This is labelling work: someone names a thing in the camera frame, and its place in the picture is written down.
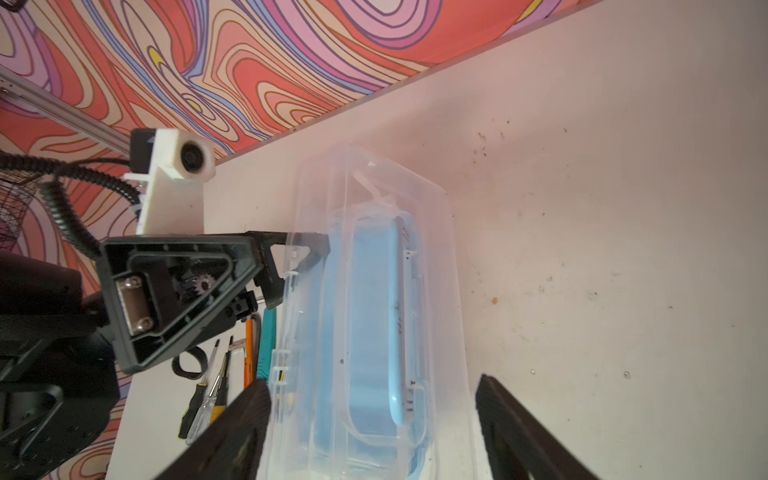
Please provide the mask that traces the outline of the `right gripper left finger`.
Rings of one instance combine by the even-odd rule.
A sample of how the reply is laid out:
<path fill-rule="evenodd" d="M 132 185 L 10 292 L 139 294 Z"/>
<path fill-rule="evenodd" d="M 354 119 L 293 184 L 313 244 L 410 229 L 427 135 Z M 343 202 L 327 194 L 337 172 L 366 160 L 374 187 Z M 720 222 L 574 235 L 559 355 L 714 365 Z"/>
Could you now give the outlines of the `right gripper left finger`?
<path fill-rule="evenodd" d="M 271 413 L 264 379 L 257 379 L 158 477 L 168 480 L 254 479 Z"/>

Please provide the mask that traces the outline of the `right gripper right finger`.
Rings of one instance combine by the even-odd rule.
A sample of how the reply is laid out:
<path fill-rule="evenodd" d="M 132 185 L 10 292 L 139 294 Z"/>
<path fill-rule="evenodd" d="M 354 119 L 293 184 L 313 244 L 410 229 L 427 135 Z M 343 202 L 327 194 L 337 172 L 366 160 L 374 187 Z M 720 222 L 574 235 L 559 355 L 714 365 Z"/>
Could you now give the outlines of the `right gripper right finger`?
<path fill-rule="evenodd" d="M 481 376 L 475 403 L 494 479 L 597 480 L 495 377 Z"/>

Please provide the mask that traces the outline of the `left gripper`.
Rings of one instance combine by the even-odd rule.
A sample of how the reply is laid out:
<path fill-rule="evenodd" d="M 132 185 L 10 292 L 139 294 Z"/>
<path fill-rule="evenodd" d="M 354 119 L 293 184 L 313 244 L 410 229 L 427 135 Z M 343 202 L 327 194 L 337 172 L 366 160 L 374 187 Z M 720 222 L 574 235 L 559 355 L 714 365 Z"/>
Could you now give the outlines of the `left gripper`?
<path fill-rule="evenodd" d="M 321 233 L 248 231 L 106 240 L 96 262 L 123 372 L 153 368 L 284 299 L 272 246 L 306 247 L 306 271 L 330 252 Z"/>

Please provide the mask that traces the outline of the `blue plastic toolbox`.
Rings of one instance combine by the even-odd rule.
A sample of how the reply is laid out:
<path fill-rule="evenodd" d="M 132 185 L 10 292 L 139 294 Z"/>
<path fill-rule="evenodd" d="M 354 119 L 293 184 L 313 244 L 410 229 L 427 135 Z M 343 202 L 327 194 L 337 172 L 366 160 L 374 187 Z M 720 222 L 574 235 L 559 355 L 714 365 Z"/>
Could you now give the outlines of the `blue plastic toolbox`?
<path fill-rule="evenodd" d="M 297 179 L 262 479 L 473 479 L 446 192 L 354 144 Z"/>

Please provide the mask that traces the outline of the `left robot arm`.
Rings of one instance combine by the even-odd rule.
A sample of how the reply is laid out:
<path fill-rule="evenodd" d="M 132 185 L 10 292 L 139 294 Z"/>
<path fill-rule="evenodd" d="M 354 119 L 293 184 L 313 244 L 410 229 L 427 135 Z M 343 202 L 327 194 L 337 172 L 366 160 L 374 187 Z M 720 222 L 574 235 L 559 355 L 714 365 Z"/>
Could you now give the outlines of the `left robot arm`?
<path fill-rule="evenodd" d="M 1 255 L 1 475 L 39 479 L 108 426 L 118 374 L 198 350 L 281 304 L 272 249 L 293 235 L 132 236 L 98 246 L 101 288 L 80 272 Z"/>

